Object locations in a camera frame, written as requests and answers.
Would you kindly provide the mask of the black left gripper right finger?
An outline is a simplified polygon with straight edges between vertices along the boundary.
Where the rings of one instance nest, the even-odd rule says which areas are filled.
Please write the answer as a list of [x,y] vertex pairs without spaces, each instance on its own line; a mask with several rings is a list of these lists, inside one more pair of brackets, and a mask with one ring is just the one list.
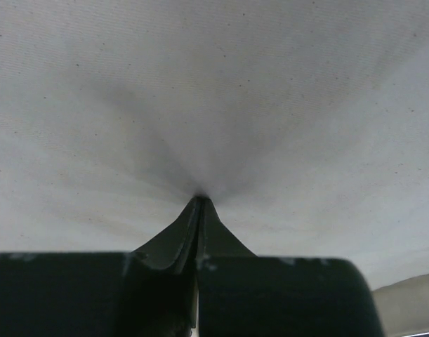
[[365,278],[348,260],[257,256],[199,199],[200,336],[382,336]]

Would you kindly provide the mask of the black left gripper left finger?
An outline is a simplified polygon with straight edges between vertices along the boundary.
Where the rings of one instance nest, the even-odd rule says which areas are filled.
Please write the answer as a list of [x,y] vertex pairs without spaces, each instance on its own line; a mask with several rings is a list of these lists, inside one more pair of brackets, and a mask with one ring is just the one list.
[[201,211],[134,251],[0,252],[0,336],[189,336]]

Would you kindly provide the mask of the beige cloth wrap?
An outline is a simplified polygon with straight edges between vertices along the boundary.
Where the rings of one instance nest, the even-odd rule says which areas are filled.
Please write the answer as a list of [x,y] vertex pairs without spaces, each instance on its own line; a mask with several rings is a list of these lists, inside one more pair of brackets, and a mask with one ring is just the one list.
[[0,251],[131,250],[196,193],[429,330],[429,1],[0,1]]

